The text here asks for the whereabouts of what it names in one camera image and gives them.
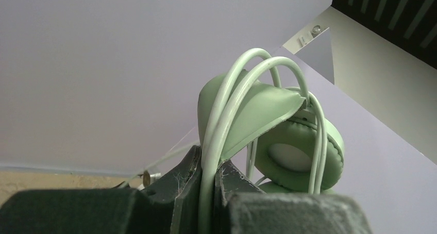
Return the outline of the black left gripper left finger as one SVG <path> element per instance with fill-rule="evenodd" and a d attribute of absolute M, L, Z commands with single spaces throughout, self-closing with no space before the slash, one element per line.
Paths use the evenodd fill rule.
<path fill-rule="evenodd" d="M 201 149 L 135 188 L 24 190 L 1 206 L 1 233 L 197 233 Z"/>

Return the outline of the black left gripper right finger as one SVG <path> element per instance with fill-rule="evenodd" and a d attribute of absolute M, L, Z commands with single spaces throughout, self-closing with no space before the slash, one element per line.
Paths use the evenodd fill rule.
<path fill-rule="evenodd" d="M 372 233 L 361 207 L 337 194 L 263 193 L 231 161 L 215 174 L 213 233 Z"/>

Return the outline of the mint green headphones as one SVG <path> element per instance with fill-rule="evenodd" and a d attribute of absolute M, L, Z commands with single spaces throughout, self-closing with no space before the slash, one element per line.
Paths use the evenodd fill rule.
<path fill-rule="evenodd" d="M 299 66 L 261 48 L 202 88 L 197 233 L 213 233 L 215 174 L 231 161 L 263 193 L 327 193 L 344 167 L 344 141 L 308 90 Z"/>

